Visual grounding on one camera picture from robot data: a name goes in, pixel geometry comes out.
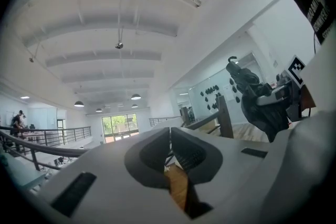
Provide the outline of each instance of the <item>ceiling light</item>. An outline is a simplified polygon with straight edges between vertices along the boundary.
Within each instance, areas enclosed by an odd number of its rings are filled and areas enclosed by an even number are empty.
[[[83,104],[83,102],[81,102],[81,101],[77,101],[77,102],[74,104],[74,106],[76,106],[77,108],[83,108],[83,107],[84,107],[84,104]]]
[[[132,95],[131,99],[132,100],[139,100],[139,99],[141,99],[141,96],[136,93],[136,94]]]
[[[118,44],[116,44],[115,48],[116,49],[122,49],[124,47],[124,44],[122,42],[119,42]]]

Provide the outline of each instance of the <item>tree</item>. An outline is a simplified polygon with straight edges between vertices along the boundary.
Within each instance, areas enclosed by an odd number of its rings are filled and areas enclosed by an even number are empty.
[[[103,118],[103,125],[104,125],[104,133],[111,134],[112,133],[112,124],[110,117]]]
[[[113,116],[112,117],[113,132],[115,132],[116,128],[118,127],[118,133],[120,133],[120,124],[123,124],[123,123],[125,123],[124,116]]]

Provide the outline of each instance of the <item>railing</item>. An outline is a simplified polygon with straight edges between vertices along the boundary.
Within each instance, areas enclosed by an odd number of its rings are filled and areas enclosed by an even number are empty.
[[[186,116],[183,116],[183,124],[181,125],[181,127],[185,127],[187,129],[191,129],[191,130],[196,130],[200,127],[202,127],[203,125],[207,124],[208,122],[214,120],[214,119],[218,119],[218,123],[219,126],[216,126],[214,128],[212,128],[211,130],[209,130],[207,133],[210,134],[212,132],[214,132],[216,129],[220,128],[220,135],[223,137],[227,137],[227,138],[234,138],[233,137],[233,130],[232,130],[232,126],[231,126],[231,119],[230,119],[230,115],[229,115],[229,111],[227,109],[227,105],[225,102],[225,98],[224,96],[220,96],[216,98],[216,103],[217,103],[217,107],[219,108],[217,112],[215,112],[214,114],[210,115],[209,117],[197,121],[193,124],[190,125],[186,125],[186,123],[188,122],[188,118]]]
[[[3,146],[4,150],[9,151],[11,153],[14,153],[16,156],[20,156],[20,157],[34,163],[35,168],[38,171],[40,171],[39,166],[44,166],[44,167],[48,167],[48,168],[55,169],[55,170],[60,170],[61,168],[57,167],[57,166],[53,166],[53,165],[49,165],[49,164],[39,162],[36,158],[36,152],[42,152],[42,153],[46,153],[46,154],[50,154],[50,155],[56,155],[56,156],[62,156],[62,157],[75,157],[76,158],[76,157],[79,157],[80,155],[84,154],[86,151],[88,151],[88,150],[74,150],[72,148],[59,148],[59,147],[39,145],[37,143],[28,142],[28,141],[25,141],[21,138],[14,137],[13,135],[6,134],[3,131],[0,131],[0,139],[1,139],[1,143],[2,143],[2,146]],[[25,148],[30,149],[30,153],[31,153],[31,156],[32,156],[31,159],[28,158],[27,156],[23,155],[22,153],[14,150],[13,148],[11,148],[8,145],[8,141],[12,141],[16,145],[22,146],[24,149]]]
[[[21,140],[44,145],[48,147],[57,147],[75,142],[91,136],[91,127],[73,128],[73,129],[15,129],[0,126],[0,130],[5,134],[15,136]],[[17,152],[26,155],[30,149],[23,146],[23,151],[20,149],[20,143],[15,144]]]
[[[166,117],[166,118],[150,118],[149,122],[151,124],[151,127],[153,127],[157,125],[159,122],[168,121],[168,120],[175,119],[175,118],[179,118],[179,116],[178,117]]]

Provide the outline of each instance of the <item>ceiling beam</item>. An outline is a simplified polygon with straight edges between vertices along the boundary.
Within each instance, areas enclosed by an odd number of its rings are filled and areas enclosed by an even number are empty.
[[[78,17],[79,17],[80,23],[82,25],[84,25],[85,24],[85,20],[84,20],[82,12],[80,10],[80,2],[79,2],[79,0],[76,0],[76,4],[77,4],[77,13],[78,13]]]
[[[138,15],[139,15],[139,5],[142,2],[142,0],[136,0],[137,5],[134,11],[134,17],[133,17],[133,24],[136,25],[138,22]]]
[[[125,79],[138,79],[138,78],[154,78],[154,71],[138,71],[138,72],[125,72]],[[63,83],[74,83],[74,82],[85,82],[85,81],[97,81],[97,80],[108,80],[108,79],[124,79],[122,77],[122,72],[115,72],[110,74],[96,73],[96,74],[80,74],[75,76],[63,77]]]
[[[64,54],[62,56],[57,56],[49,58],[46,60],[47,67],[55,67],[59,65],[65,65],[74,62],[85,62],[85,61],[97,61],[97,60],[112,60],[120,59],[123,60],[149,60],[149,61],[161,61],[161,53],[154,51],[141,51],[141,50],[97,50],[84,51],[77,54]]]
[[[130,23],[123,23],[124,29],[128,30],[135,30],[136,25],[133,24],[133,22]],[[84,31],[84,30],[95,30],[95,29],[118,29],[118,22],[115,21],[106,21],[102,20],[100,22],[86,22],[86,24],[76,24],[75,22],[72,23],[67,23],[67,22],[60,22],[59,26],[54,28],[54,29],[48,29],[48,34],[47,35],[40,35],[40,36],[34,36],[31,35],[29,37],[23,38],[23,44],[29,48],[38,41],[44,41],[53,37],[57,37],[59,35],[64,35],[68,33],[73,33],[77,31]],[[172,27],[170,25],[162,25],[162,27],[159,27],[158,25],[140,25],[138,27],[139,31],[145,31],[153,34],[161,34],[165,36],[170,36],[170,37],[176,37],[177,36],[177,31],[178,31],[178,26]]]
[[[142,98],[140,100],[137,100],[137,104],[145,104],[147,100],[147,94],[143,94]],[[100,105],[104,106],[105,104],[115,104],[115,103],[126,103],[126,102],[132,102],[131,96],[129,96],[127,99],[123,97],[111,97],[111,98],[104,98],[103,100],[97,100],[97,101],[89,101],[87,100],[85,103],[92,106],[92,105]]]
[[[138,84],[131,86],[120,86],[120,87],[101,87],[101,88],[80,88],[74,89],[74,92],[80,94],[86,93],[98,93],[98,92],[118,92],[118,91],[133,91],[133,90],[148,90],[148,84]]]

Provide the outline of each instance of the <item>handrail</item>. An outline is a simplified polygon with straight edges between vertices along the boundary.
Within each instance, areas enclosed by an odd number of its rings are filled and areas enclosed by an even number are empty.
[[[181,116],[174,116],[174,117],[160,117],[160,118],[149,118],[150,120],[156,120],[156,119],[175,119],[179,118]]]
[[[0,135],[19,144],[22,146],[25,146],[27,148],[30,148],[31,150],[47,153],[50,155],[56,155],[56,156],[64,156],[64,157],[74,157],[77,158],[80,155],[84,154],[88,150],[75,150],[72,148],[59,148],[59,147],[50,147],[50,146],[42,146],[38,145],[32,142],[27,142],[22,139],[16,138],[12,135],[6,134],[2,131],[0,131]]]
[[[174,116],[174,117],[165,117],[165,118],[149,118],[149,123],[151,124],[151,127],[155,126],[159,122],[167,121],[167,120],[172,120],[172,119],[177,119],[180,118],[181,116]]]
[[[190,124],[188,126],[185,126],[185,128],[190,129],[190,130],[195,130],[195,129],[198,129],[198,128],[202,127],[206,123],[214,120],[215,118],[218,118],[219,126],[216,126],[212,130],[210,130],[208,132],[208,134],[212,133],[217,128],[220,128],[220,135],[221,136],[227,137],[227,138],[234,138],[233,130],[232,130],[232,126],[231,126],[230,115],[229,115],[229,111],[227,109],[227,105],[226,105],[224,96],[221,95],[220,97],[217,97],[216,98],[216,103],[217,103],[217,107],[219,108],[217,112],[215,112],[214,114],[210,115],[209,117],[207,117],[207,118],[205,118],[201,121],[198,121],[198,122],[195,122],[195,123]]]
[[[7,130],[7,131],[18,131],[18,132],[53,132],[53,131],[70,131],[70,130],[77,130],[77,129],[85,129],[91,128],[91,126],[87,127],[78,127],[78,128],[68,128],[68,129],[19,129],[19,128],[11,128],[11,127],[4,127],[0,126],[0,129]]]
[[[46,164],[46,163],[40,163],[40,162],[38,162],[37,160],[34,160],[34,157],[33,157],[33,159],[27,158],[26,156],[22,155],[22,154],[19,153],[19,152],[16,152],[15,150],[11,149],[10,147],[8,147],[8,146],[6,146],[6,145],[5,145],[5,148],[6,148],[7,150],[12,151],[12,152],[14,152],[15,154],[19,155],[21,158],[26,159],[27,161],[30,161],[30,162],[34,163],[35,165],[37,165],[36,170],[39,170],[38,165],[45,166],[45,167],[48,167],[48,168],[51,168],[51,169],[54,169],[54,170],[61,170],[60,167],[57,167],[57,166],[54,166],[54,165],[49,165],[49,164]]]
[[[219,115],[220,115],[220,113],[219,113],[219,111],[217,111],[214,114],[210,115],[209,117],[207,117],[205,119],[202,119],[201,121],[197,121],[195,123],[192,123],[192,124],[186,126],[185,128],[190,129],[190,130],[198,129],[198,128],[202,127],[203,125],[207,124],[208,122],[214,120]]]

